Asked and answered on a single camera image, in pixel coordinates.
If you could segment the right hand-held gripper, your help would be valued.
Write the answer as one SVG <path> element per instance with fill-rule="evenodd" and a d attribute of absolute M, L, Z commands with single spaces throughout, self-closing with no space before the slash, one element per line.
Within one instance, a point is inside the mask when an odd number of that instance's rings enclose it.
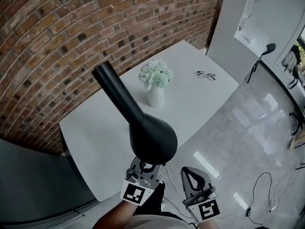
<path fill-rule="evenodd" d="M 197 168 L 183 167 L 181 178 L 187 198 L 183 204 L 196 222 L 204 222 L 220 215 L 216 188 L 209 185 L 211 180 L 207 173 Z"/>

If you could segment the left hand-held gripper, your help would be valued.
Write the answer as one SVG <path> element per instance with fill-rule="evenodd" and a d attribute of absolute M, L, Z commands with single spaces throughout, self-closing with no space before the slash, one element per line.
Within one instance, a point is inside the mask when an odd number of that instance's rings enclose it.
<path fill-rule="evenodd" d="M 122 184 L 122 200 L 142 206 L 156 190 L 162 179 L 162 165 L 152 165 L 149 173 L 144 173 L 143 169 L 144 162 L 135 157 Z"/>

